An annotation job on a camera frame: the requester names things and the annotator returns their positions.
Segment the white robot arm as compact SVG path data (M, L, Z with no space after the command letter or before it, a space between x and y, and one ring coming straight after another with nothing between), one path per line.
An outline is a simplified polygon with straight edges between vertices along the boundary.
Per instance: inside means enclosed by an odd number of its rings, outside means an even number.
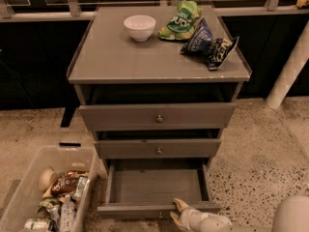
M182 232L309 232L309 197L290 196L277 207L270 227L236 226L227 217L201 212L179 198L170 217Z

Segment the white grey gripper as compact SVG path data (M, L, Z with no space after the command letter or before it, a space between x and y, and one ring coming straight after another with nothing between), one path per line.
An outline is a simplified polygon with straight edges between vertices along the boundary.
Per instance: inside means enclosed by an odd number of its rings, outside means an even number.
M189 205L179 198L174 198L173 202L181 212L181 217L175 212L171 212L170 217L177 226L181 225L185 231L218 232L220 229L232 225L227 217L188 208Z

